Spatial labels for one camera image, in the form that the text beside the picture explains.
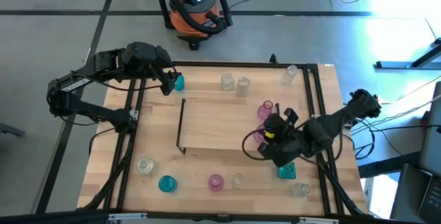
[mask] wooden tabletop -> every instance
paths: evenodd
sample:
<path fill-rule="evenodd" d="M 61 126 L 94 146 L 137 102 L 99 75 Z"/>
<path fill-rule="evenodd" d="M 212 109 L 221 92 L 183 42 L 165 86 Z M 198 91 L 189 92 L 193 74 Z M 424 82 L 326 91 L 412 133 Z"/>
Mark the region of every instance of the wooden tabletop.
<path fill-rule="evenodd" d="M 169 96 L 163 96 L 159 89 L 145 92 L 125 194 L 125 211 L 324 214 L 316 165 L 296 159 L 294 163 L 297 179 L 281 180 L 277 178 L 276 167 L 271 161 L 253 161 L 238 149 L 246 133 L 256 129 L 261 123 L 256 117 L 256 111 L 264 100 L 280 103 L 281 111 L 288 107 L 293 108 L 300 117 L 298 124 L 309 118 L 302 70 L 299 70 L 293 84 L 286 88 L 280 86 L 284 69 L 188 66 L 176 69 L 185 77 L 183 92 L 173 92 Z M 319 71 L 326 111 L 333 113 L 342 107 L 336 71 L 332 65 L 319 65 Z M 235 91 L 221 90 L 221 75 L 228 72 L 236 81 L 240 76 L 249 78 L 247 98 L 238 99 Z M 314 106 L 318 112 L 312 75 L 310 79 Z M 128 84 L 122 82 L 118 86 L 128 88 Z M 147 82 L 147 85 L 154 84 L 156 82 Z M 104 106 L 123 108 L 126 95 L 126 92 L 109 88 Z M 181 154 L 176 147 L 182 98 L 186 98 L 187 103 L 183 115 L 181 145 L 192 147 L 187 149 L 186 155 Z M 97 132 L 110 127 L 109 123 L 101 123 Z M 107 180 L 117 136 L 116 133 L 109 132 L 95 138 L 79 197 L 79 207 L 89 203 Z M 256 147 L 253 138 L 247 144 L 248 150 Z M 366 212 L 352 144 L 346 138 L 343 147 L 342 156 L 336 161 L 340 183 L 356 205 Z M 151 157 L 158 164 L 153 176 L 137 172 L 136 162 L 143 156 Z M 240 188 L 232 187 L 232 177 L 237 173 L 245 177 Z M 173 193 L 164 193 L 158 188 L 159 179 L 166 174 L 178 181 L 178 188 Z M 221 191 L 213 192 L 208 188 L 207 180 L 211 174 L 223 176 L 225 186 Z M 294 197 L 291 193 L 294 183 L 308 184 L 311 193 L 304 198 Z M 116 205 L 118 189 L 119 181 L 113 193 L 113 206 Z M 334 193 L 329 182 L 328 193 L 331 210 L 336 212 Z"/>

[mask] concrete floor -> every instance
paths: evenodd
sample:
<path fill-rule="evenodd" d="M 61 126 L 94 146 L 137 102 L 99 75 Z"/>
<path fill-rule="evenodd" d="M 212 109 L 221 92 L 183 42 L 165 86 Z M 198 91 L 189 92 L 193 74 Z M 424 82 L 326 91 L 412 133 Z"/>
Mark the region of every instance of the concrete floor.
<path fill-rule="evenodd" d="M 229 4 L 241 0 L 229 0 Z M 102 10 L 105 0 L 0 0 L 2 10 Z M 233 16 L 234 26 L 201 44 L 197 52 L 166 30 L 160 16 L 107 17 L 97 51 L 125 47 L 133 41 L 163 46 L 173 60 L 267 61 L 271 53 L 283 63 L 333 63 L 342 96 L 364 88 L 393 101 L 440 71 L 380 71 L 375 61 L 412 60 L 441 36 L 441 0 L 253 0 L 234 10 L 374 12 L 374 17 Z M 110 10 L 159 10 L 157 0 L 112 0 Z M 34 211 L 36 197 L 53 155 L 62 121 L 48 111 L 44 94 L 49 80 L 80 67 L 88 54 L 98 16 L 0 15 L 0 57 L 3 59 L 1 121 L 26 130 L 16 138 L 0 135 L 0 215 Z M 428 85 L 416 96 L 384 107 L 382 116 L 404 112 L 431 98 Z M 83 100 L 102 104 L 105 88 L 89 85 Z M 422 111 L 392 125 L 417 121 Z M 78 122 L 87 119 L 77 118 Z M 57 178 L 49 212 L 73 210 L 88 162 L 88 141 L 96 127 L 74 127 Z M 403 154 L 420 148 L 421 130 L 388 132 Z M 354 137 L 357 146 L 367 133 Z M 398 154 L 381 135 L 374 153 L 361 163 Z"/>

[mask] orange vacuum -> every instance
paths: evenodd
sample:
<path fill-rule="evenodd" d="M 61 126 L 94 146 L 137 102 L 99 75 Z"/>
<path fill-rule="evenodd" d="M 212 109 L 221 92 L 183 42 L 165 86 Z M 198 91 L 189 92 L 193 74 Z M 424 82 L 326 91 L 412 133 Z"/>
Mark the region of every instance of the orange vacuum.
<path fill-rule="evenodd" d="M 217 0 L 170 0 L 170 19 L 182 35 L 179 39 L 189 43 L 190 50 L 199 49 L 201 41 L 232 26 L 227 0 L 219 0 L 224 17 L 219 16 Z"/>

